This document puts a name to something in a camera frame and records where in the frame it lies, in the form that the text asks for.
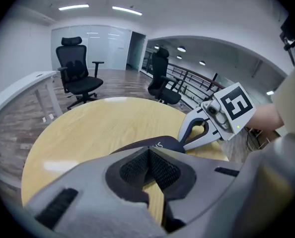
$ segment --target round wooden table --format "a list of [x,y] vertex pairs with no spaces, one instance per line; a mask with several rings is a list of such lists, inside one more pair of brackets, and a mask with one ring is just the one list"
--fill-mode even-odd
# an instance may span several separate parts
[[[22,176],[22,203],[61,174],[91,159],[106,156],[133,142],[168,135],[177,138],[185,114],[156,101],[117,97],[89,102],[51,123],[27,157]],[[203,132],[194,127],[191,137]],[[203,158],[228,160],[219,144],[187,151]],[[163,194],[156,183],[144,188],[149,211],[157,222],[163,214]]]

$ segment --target wooden floor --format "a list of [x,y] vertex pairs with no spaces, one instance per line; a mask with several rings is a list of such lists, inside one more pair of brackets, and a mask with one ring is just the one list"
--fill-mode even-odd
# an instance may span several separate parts
[[[143,73],[135,70],[99,70],[98,77],[104,81],[96,90],[98,99],[121,96],[154,99],[147,91],[151,78]],[[71,94],[64,93],[59,77],[54,80],[54,88],[62,110],[66,112],[67,106],[75,101],[75,97],[67,98]],[[47,110],[55,116],[45,89],[41,90],[41,95],[46,99]],[[173,107],[184,113],[190,111],[182,102]],[[0,174],[3,175],[4,181],[0,180],[0,193],[19,204],[20,181],[25,160],[35,140],[47,126],[43,117],[35,95],[28,95],[15,103],[0,122]],[[221,143],[230,161],[245,161],[250,152],[246,146],[246,137],[243,130],[230,142]]]

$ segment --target railing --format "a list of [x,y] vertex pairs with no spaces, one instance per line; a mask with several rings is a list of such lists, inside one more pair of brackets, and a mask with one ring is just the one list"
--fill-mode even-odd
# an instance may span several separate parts
[[[152,53],[146,52],[142,70],[153,75],[152,67]],[[177,92],[186,96],[192,100],[197,106],[199,106],[203,101],[211,99],[215,92],[223,89],[224,87],[217,82],[200,75],[192,70],[177,66],[175,64],[169,63],[166,74],[169,76],[176,76],[182,80],[175,86]]]

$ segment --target doorway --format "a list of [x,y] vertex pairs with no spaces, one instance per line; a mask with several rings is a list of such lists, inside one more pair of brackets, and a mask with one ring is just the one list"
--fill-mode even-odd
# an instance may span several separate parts
[[126,69],[140,70],[140,61],[146,36],[132,32]]

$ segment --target office chair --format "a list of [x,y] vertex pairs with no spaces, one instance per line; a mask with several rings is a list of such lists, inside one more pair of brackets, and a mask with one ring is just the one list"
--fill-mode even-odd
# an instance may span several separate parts
[[77,101],[68,106],[68,110],[80,102],[95,101],[96,99],[91,98],[91,96],[96,97],[97,94],[89,95],[89,92],[103,84],[103,81],[97,78],[97,73],[99,64],[104,62],[93,61],[92,63],[96,64],[94,77],[89,77],[86,65],[87,48],[85,45],[80,45],[81,42],[81,37],[62,38],[62,46],[56,48],[56,54],[61,65],[58,70],[61,74],[64,92],[82,95],[76,96]]
[[[153,80],[147,90],[151,95],[155,96],[157,100],[164,104],[176,104],[180,101],[181,95],[174,92],[173,89],[182,79],[175,76],[173,76],[174,78],[166,77],[168,56],[168,50],[162,47],[159,48],[157,53],[152,55]],[[166,88],[169,81],[173,82],[171,89]]]

